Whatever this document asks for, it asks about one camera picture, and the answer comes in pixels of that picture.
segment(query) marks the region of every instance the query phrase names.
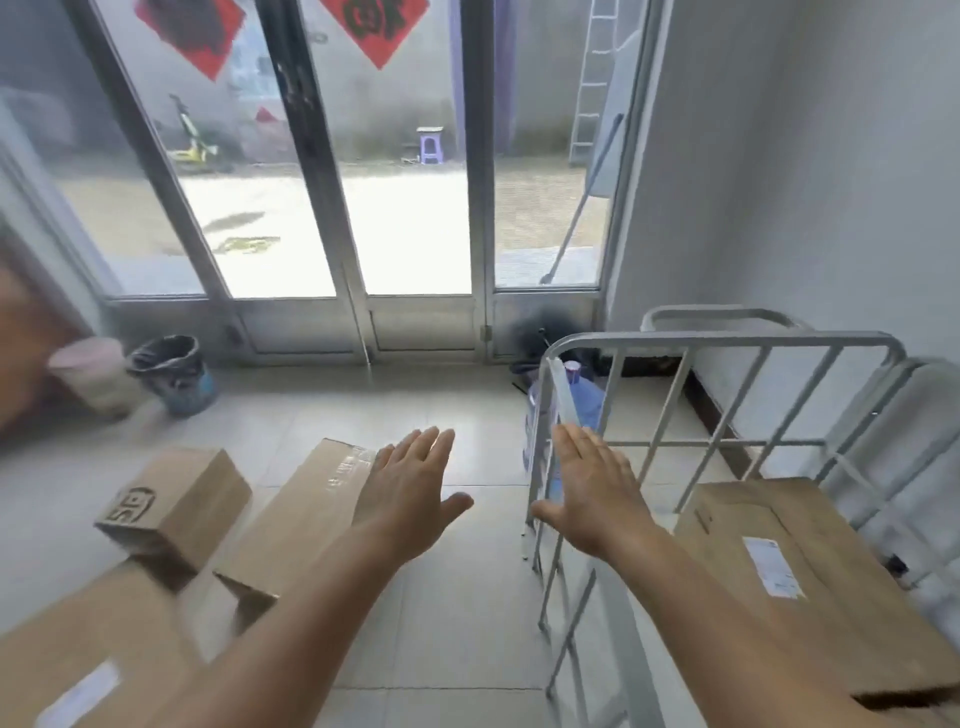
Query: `chinese character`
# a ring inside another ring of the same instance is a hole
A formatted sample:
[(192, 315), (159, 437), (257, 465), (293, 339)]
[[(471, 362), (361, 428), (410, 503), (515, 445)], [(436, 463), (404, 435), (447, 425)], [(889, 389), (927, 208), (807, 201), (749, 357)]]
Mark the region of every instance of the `chinese character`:
[(357, 40), (380, 35), (393, 40), (407, 24), (402, 6), (403, 0), (344, 0), (344, 20)]

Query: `window pane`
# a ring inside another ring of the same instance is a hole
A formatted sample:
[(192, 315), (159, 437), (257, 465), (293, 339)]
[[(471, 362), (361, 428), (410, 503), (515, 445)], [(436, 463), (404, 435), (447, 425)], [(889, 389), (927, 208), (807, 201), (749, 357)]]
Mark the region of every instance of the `window pane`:
[(336, 295), (252, 0), (97, 0), (235, 298)]
[(5, 7), (0, 96), (120, 295), (204, 292), (58, 0)]
[(472, 288), (459, 1), (300, 0), (370, 294)]
[[(639, 7), (640, 0), (494, 4), (497, 288), (597, 284), (622, 122), (605, 162), (597, 161), (615, 112), (629, 104), (636, 55), (631, 61), (627, 41)], [(544, 279), (596, 166), (569, 247), (555, 277)]]

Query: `ladder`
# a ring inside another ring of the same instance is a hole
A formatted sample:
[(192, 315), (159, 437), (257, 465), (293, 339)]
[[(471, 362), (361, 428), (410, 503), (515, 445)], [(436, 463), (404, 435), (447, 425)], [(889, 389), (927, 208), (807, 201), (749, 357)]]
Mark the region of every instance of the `ladder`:
[[(608, 12), (599, 12), (598, 0), (590, 0), (590, 15), (587, 21), (587, 40), (584, 42), (584, 59), (580, 65), (580, 85), (577, 86), (577, 105), (573, 112), (573, 131), (570, 132), (570, 164), (585, 164), (589, 161), (593, 143), (600, 129), (600, 112), (607, 98), (607, 86), (613, 72), (613, 57), (616, 53), (616, 18), (620, 12), (620, 0), (607, 0)], [(584, 93), (585, 88), (595, 91)], [(593, 119), (587, 125), (589, 139), (582, 138), (585, 119)]]

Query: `forearm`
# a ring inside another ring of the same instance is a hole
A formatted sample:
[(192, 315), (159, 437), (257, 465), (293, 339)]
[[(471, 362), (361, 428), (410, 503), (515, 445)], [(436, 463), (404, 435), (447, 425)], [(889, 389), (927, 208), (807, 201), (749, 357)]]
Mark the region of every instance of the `forearm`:
[(375, 529), (354, 526), (168, 707), (155, 728), (312, 725), (360, 625), (397, 568)]
[(610, 560), (657, 626), (710, 728), (884, 726), (766, 627), (658, 527)]

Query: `hand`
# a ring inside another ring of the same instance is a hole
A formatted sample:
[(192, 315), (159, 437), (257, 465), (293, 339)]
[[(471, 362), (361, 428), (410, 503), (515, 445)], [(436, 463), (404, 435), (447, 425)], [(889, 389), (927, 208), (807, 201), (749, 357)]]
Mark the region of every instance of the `hand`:
[(446, 527), (473, 505), (466, 493), (440, 500), (454, 432), (438, 432), (436, 427), (415, 429), (396, 447), (378, 452), (353, 511), (354, 525), (376, 529), (400, 564), (436, 544)]
[(587, 427), (555, 425), (564, 502), (536, 501), (531, 512), (584, 553), (610, 561), (612, 541), (633, 529), (654, 527), (630, 461)]

